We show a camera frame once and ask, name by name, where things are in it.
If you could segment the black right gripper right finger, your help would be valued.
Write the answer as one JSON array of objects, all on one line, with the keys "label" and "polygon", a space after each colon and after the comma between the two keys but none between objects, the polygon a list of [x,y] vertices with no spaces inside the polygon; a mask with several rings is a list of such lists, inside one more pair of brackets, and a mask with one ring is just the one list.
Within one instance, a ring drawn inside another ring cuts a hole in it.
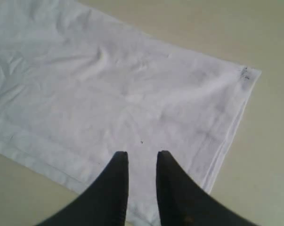
[{"label": "black right gripper right finger", "polygon": [[156,196],[162,226],[254,225],[209,196],[169,151],[157,155]]}]

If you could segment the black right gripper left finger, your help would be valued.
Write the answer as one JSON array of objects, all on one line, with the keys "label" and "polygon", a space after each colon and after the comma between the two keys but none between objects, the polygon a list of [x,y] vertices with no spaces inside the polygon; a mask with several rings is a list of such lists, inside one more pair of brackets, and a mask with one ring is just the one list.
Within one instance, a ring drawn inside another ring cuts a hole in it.
[{"label": "black right gripper left finger", "polygon": [[123,226],[128,203],[128,153],[116,152],[78,198],[40,226]]}]

